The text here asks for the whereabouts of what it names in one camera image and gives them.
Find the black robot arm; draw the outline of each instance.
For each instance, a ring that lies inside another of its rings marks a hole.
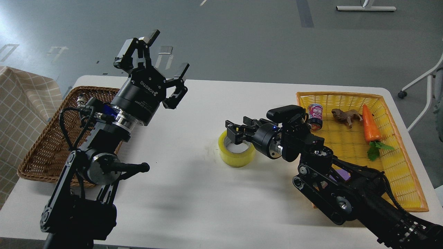
[[[49,233],[44,248],[86,249],[93,247],[93,240],[105,240],[116,226],[113,201],[119,181],[149,171],[147,163],[122,163],[114,152],[121,141],[129,141],[135,125],[148,125],[161,102],[174,109],[187,91],[183,77],[189,64],[182,64],[177,76],[168,81],[151,65],[149,47],[159,33],[156,30],[147,38],[126,40],[114,66],[129,76],[110,105],[96,98],[85,103],[79,96],[77,107],[60,112],[60,127],[71,153],[40,219],[41,231]],[[135,51],[136,67],[132,58]],[[176,89],[166,98],[169,87]],[[82,121],[83,130],[74,143],[64,128],[63,115],[67,111],[78,111]],[[90,135],[79,146],[88,129]],[[80,196],[70,189],[74,175],[81,186]],[[102,185],[94,200],[85,198],[83,179]]]
[[[271,159],[292,162],[300,155],[293,184],[333,223],[358,219],[379,243],[394,249],[443,248],[443,227],[406,212],[395,200],[384,172],[334,156],[323,138],[311,134],[305,109],[288,105],[269,110],[266,116],[270,120],[244,117],[243,125],[226,121],[227,136],[235,144],[252,142]],[[341,176],[333,164],[349,178]],[[381,197],[384,193],[395,206]]]

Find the pink can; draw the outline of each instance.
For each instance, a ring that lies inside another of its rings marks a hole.
[[[323,106],[317,103],[310,104],[307,113],[309,115],[307,123],[311,126],[311,130],[320,130],[323,126]]]

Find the yellow tape roll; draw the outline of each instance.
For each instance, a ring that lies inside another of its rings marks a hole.
[[[218,148],[220,151],[220,157],[227,165],[231,167],[240,168],[250,163],[255,157],[255,148],[249,142],[243,142],[248,145],[248,148],[244,152],[236,153],[228,150],[227,145],[232,141],[226,136],[224,131],[218,138]]]

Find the white chair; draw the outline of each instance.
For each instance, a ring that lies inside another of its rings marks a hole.
[[[432,90],[434,89],[434,96],[437,99],[437,101],[440,101],[439,98],[441,98],[441,91],[442,91],[442,80],[443,80],[443,53],[442,57],[440,58],[439,62],[435,67],[428,70],[426,73],[422,74],[417,79],[413,80],[411,83],[407,84],[405,87],[401,89],[401,91],[397,94],[399,98],[404,98],[408,95],[406,92],[406,89],[410,88],[411,86],[417,84],[420,80],[427,77],[427,94],[426,94],[426,105],[423,109],[423,111],[418,115],[418,117],[412,122],[412,124],[408,127],[408,132],[411,131],[414,126],[422,119],[423,115],[431,108],[431,102],[432,102]]]

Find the robotiq logo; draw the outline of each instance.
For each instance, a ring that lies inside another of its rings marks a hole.
[[[146,88],[149,92],[151,92],[154,96],[157,95],[158,92],[155,92],[151,87],[149,87],[148,85],[146,85],[143,81],[140,81],[140,84]]]

